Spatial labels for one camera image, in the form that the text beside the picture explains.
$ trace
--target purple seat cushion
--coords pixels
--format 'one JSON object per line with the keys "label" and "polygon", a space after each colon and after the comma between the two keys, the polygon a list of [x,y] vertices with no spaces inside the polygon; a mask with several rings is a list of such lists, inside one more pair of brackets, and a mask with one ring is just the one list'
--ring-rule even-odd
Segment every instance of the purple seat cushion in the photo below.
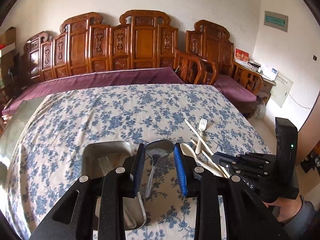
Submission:
{"label": "purple seat cushion", "polygon": [[184,84],[170,67],[90,73],[32,85],[13,100],[3,115],[13,115],[24,100],[71,90],[141,84]]}
{"label": "purple seat cushion", "polygon": [[214,87],[222,93],[230,102],[255,102],[257,97],[245,89],[233,78],[219,75]]}

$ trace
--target wooden chopstick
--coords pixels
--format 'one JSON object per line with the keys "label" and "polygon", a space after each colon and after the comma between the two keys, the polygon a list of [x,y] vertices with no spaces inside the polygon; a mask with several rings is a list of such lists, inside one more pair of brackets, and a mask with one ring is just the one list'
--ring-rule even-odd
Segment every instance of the wooden chopstick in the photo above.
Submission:
{"label": "wooden chopstick", "polygon": [[[193,126],[186,120],[184,119],[184,121],[186,122],[186,124],[189,126],[189,128],[195,133],[195,135],[200,139],[200,141],[202,142],[202,144],[205,146],[205,148],[208,150],[208,152],[213,155],[214,153],[212,152],[212,150],[209,148],[209,146],[205,143],[205,141],[202,139],[202,137],[198,134],[198,132],[196,131],[196,129],[193,128]],[[212,160],[211,158],[209,158],[209,156],[207,154],[204,154],[204,156],[206,156],[214,165],[216,165]],[[227,172],[227,170],[220,166],[223,173],[229,178],[230,175],[229,173]]]}
{"label": "wooden chopstick", "polygon": [[[190,140],[195,146],[197,145],[197,143],[194,140]],[[220,172],[222,172],[222,174],[224,175],[225,178],[229,178],[229,173],[227,172],[227,170],[220,166],[217,165],[216,163],[213,162],[213,160],[211,160],[211,158],[209,157],[209,155],[207,155],[207,153],[204,150],[201,150],[201,153],[213,164],[213,166],[216,167],[217,170],[219,170]]]}

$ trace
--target metal pin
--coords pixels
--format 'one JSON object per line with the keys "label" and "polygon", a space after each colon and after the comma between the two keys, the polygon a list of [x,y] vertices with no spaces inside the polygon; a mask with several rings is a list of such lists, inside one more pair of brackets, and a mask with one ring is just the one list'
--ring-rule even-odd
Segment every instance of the metal pin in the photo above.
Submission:
{"label": "metal pin", "polygon": [[116,173],[124,173],[124,172],[125,172],[125,168],[124,167],[116,168]]}
{"label": "metal pin", "polygon": [[195,167],[195,172],[196,173],[202,173],[202,172],[204,172],[204,168],[202,168],[202,167]]}
{"label": "metal pin", "polygon": [[80,182],[86,182],[88,179],[89,179],[88,176],[83,175],[83,176],[81,176],[81,177],[79,178],[79,181],[80,181]]}
{"label": "metal pin", "polygon": [[240,181],[240,177],[237,176],[237,175],[233,175],[233,176],[231,177],[231,179],[232,179],[232,181],[234,181],[234,182],[239,182],[239,181]]}

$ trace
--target human hand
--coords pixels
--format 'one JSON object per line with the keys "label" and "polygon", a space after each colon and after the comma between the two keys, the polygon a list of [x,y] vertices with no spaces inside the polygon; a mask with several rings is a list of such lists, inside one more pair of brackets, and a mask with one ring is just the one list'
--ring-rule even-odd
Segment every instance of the human hand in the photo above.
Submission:
{"label": "human hand", "polygon": [[300,210],[302,206],[301,197],[298,196],[296,199],[288,199],[279,197],[273,203],[264,203],[267,207],[279,206],[280,213],[277,217],[279,222],[288,223]]}

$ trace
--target metal container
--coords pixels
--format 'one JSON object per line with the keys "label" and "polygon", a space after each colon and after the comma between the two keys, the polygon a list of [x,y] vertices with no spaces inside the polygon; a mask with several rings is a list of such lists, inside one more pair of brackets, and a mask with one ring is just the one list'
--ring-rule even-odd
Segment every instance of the metal container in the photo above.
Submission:
{"label": "metal container", "polygon": [[[134,155],[128,142],[111,141],[92,143],[85,147],[82,163],[82,175],[90,178],[105,176],[111,170],[122,166],[127,157]],[[124,229],[132,230],[143,226],[147,220],[140,192],[133,198],[123,198]],[[100,198],[97,199],[95,215],[100,212]]]}

